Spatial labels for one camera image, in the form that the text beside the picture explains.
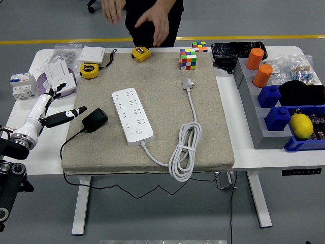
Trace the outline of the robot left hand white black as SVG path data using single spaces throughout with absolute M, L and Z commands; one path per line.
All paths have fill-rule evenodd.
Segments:
M 50 88 L 48 92 L 40 95 L 29 112 L 24 125 L 13 131 L 11 141 L 32 150 L 38 142 L 38 137 L 43 127 L 52 128 L 68 123 L 87 110 L 85 106 L 82 106 L 77 109 L 46 116 L 51 102 L 61 96 L 60 91 L 65 86 L 66 84 L 62 83 L 58 87 Z

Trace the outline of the person's right hand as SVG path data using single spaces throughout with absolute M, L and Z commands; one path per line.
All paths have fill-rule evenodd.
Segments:
M 118 24 L 122 20 L 122 11 L 126 0 L 102 0 L 101 6 L 105 19 L 111 24 Z

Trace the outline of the person's left hand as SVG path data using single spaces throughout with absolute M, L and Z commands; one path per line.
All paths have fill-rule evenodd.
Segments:
M 139 28 L 145 22 L 154 25 L 153 47 L 159 47 L 167 38 L 169 33 L 168 13 L 175 1 L 157 0 L 137 21 L 135 28 Z

